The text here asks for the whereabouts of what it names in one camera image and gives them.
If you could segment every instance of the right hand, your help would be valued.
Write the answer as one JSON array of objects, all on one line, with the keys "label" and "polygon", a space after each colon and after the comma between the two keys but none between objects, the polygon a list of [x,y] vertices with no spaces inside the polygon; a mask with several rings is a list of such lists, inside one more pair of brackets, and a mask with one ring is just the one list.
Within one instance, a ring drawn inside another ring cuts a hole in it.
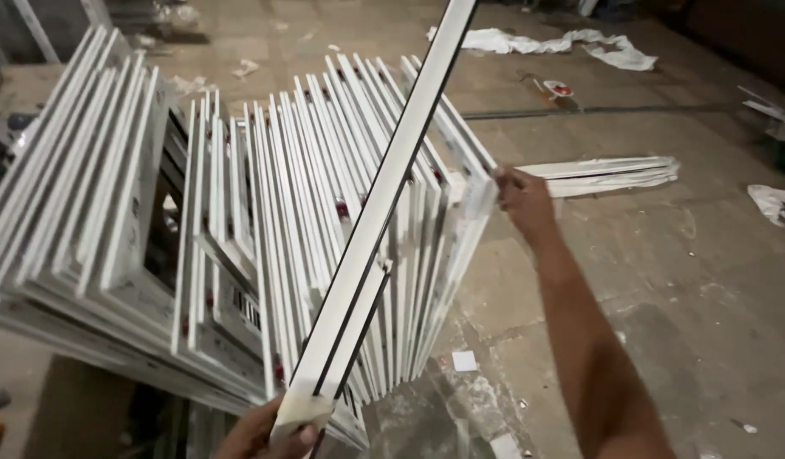
[{"label": "right hand", "polygon": [[532,250],[537,252],[543,245],[561,239],[545,179],[514,167],[499,167],[494,181],[500,188],[500,209],[508,213]]}]

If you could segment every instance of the person's hand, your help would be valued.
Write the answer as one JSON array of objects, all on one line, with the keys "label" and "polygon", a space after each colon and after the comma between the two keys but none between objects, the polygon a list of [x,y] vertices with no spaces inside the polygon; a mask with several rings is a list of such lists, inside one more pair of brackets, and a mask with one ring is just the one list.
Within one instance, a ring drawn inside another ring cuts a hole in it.
[{"label": "person's hand", "polygon": [[532,250],[537,252],[543,245],[560,239],[545,179],[514,167],[499,167],[494,181],[500,188],[500,209],[508,213]]},{"label": "person's hand", "polygon": [[301,459],[313,448],[319,432],[313,425],[291,437],[268,444],[282,396],[247,412],[225,437],[215,459]]}]

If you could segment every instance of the left hand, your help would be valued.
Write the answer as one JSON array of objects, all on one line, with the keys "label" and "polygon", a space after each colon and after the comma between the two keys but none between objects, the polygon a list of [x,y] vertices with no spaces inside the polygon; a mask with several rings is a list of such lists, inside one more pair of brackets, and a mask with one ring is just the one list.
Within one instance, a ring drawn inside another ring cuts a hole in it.
[{"label": "left hand", "polygon": [[277,419],[282,396],[261,407],[253,408],[241,417],[225,437],[215,455],[216,459],[301,459],[313,448],[319,432],[313,425],[294,433],[280,442],[268,444],[268,437]]}]

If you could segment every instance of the small white square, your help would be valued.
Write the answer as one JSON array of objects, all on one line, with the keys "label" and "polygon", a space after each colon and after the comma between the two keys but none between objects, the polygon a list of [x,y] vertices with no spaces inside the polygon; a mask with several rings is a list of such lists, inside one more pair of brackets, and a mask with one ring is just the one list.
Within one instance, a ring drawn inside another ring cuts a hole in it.
[{"label": "small white square", "polygon": [[453,352],[452,363],[455,364],[455,371],[477,371],[477,360],[471,350]]}]

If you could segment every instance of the person's arm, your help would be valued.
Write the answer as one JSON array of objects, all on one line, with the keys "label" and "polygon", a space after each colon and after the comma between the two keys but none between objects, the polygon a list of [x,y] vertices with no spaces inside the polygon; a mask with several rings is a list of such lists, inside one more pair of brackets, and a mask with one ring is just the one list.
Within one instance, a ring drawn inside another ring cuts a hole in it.
[{"label": "person's arm", "polygon": [[585,459],[673,458],[658,413],[562,239],[546,182],[498,171],[500,206],[537,258],[562,396]]},{"label": "person's arm", "polygon": [[280,404],[282,396],[247,412],[217,448],[214,458],[302,459],[313,448],[319,436],[313,425],[306,425],[281,442],[268,444]]}]

